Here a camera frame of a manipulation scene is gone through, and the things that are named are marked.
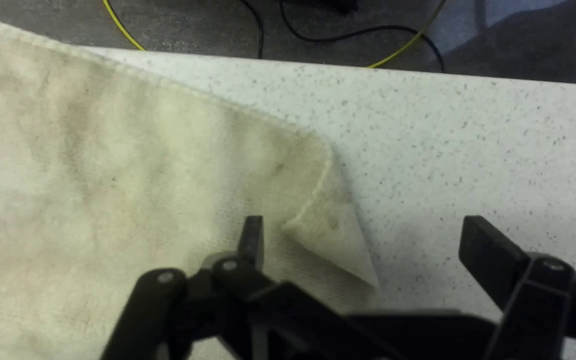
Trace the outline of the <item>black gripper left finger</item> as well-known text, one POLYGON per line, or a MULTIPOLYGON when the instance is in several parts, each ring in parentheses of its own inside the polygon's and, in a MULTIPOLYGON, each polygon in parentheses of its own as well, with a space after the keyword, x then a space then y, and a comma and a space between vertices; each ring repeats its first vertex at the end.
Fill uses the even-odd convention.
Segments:
POLYGON ((317 326, 327 309, 289 282, 261 273, 264 218, 247 215, 237 247, 142 273, 100 360, 188 360, 199 340, 219 340, 234 360, 332 360, 317 326))

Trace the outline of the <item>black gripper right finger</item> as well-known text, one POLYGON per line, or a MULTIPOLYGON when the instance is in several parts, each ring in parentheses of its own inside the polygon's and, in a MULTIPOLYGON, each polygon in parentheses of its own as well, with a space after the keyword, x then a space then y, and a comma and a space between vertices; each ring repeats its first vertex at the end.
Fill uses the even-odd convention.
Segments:
POLYGON ((483 360, 561 360, 576 340, 576 267, 526 252, 483 215, 465 215, 458 258, 502 309, 483 360))

